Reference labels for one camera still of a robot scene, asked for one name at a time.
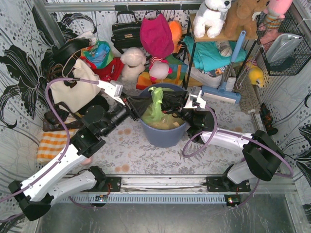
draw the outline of white tote bag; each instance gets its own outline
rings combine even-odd
[[[73,67],[75,78],[98,81],[99,76],[94,74],[90,67],[80,58],[76,60]],[[64,82],[55,82],[51,85],[54,103],[64,102],[68,108],[76,113],[79,109],[89,103],[101,90],[97,85],[79,82],[74,87],[66,86]]]

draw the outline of teal towel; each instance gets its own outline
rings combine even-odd
[[[187,44],[190,54],[192,54],[193,39],[190,36],[185,36],[184,42]],[[234,50],[237,42],[229,41],[232,50]],[[240,49],[236,62],[242,62],[246,58],[246,52]],[[196,43],[193,63],[197,69],[202,69],[205,72],[229,65],[230,57],[223,57],[219,54],[214,41]]]

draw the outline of wooden shelf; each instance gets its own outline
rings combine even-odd
[[[194,25],[193,25],[193,21],[194,21],[194,18],[195,18],[195,15],[196,14],[190,14],[190,21],[191,21],[191,28],[193,29],[194,28]],[[194,38],[194,41],[195,42],[207,42],[207,41],[223,41],[223,40],[238,40],[240,34],[241,34],[241,31],[243,30],[242,27],[238,27],[237,30],[236,30],[236,33],[233,37],[231,38],[228,38],[225,36],[224,34],[224,28],[222,29],[222,31],[220,32],[220,34],[215,37],[215,38],[209,38],[207,35],[206,35],[206,31],[207,31],[207,28],[206,28],[206,31],[205,31],[205,34],[203,37],[201,38],[196,38],[194,33],[193,33],[193,38]]]

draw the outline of blue brush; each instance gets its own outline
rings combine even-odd
[[[237,41],[237,44],[235,46],[235,49],[233,51],[231,61],[230,61],[230,65],[229,65],[229,68],[227,69],[227,72],[225,74],[224,81],[218,87],[218,89],[210,87],[210,86],[202,86],[202,92],[204,93],[205,96],[211,97],[213,99],[223,100],[223,101],[230,102],[230,103],[239,103],[240,102],[241,95],[239,93],[226,91],[225,87],[227,85],[228,78],[229,78],[229,75],[230,75],[231,70],[232,70],[232,65],[236,61],[238,54],[240,52],[240,49],[242,47],[242,43],[244,41],[245,35],[246,35],[246,31],[242,31],[240,36],[239,36],[239,39]]]

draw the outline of robotic arm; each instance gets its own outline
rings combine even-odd
[[[98,86],[118,102],[115,108],[106,112],[101,106],[91,106],[82,118],[84,127],[70,139],[69,148],[61,160],[60,156],[63,151],[32,177],[22,182],[13,181],[9,184],[11,193],[27,188],[15,198],[29,220],[40,218],[52,205],[72,194],[94,187],[102,189],[106,185],[107,177],[98,166],[92,166],[88,171],[70,179],[64,181],[61,179],[105,144],[102,136],[109,135],[128,117],[133,120],[140,119],[152,103],[150,98],[131,97],[122,93],[122,85],[115,81],[111,83],[100,81]],[[204,109],[206,105],[201,96],[202,91],[199,87],[194,87],[190,93],[187,91],[164,92],[161,107],[164,113],[175,114],[190,125],[187,131],[190,137],[205,131],[194,139],[195,142],[205,143],[211,135],[215,122],[211,112],[198,110]],[[242,151],[246,161],[229,167],[225,173],[224,182],[235,185],[252,177],[269,181],[281,161],[267,151],[259,149],[255,144],[242,138],[229,136],[225,132],[219,129],[210,143],[238,152]],[[284,157],[282,151],[265,132],[257,131],[255,134],[247,133],[243,136],[259,140]],[[57,165],[47,175],[31,186],[34,180],[42,176],[55,163]]]

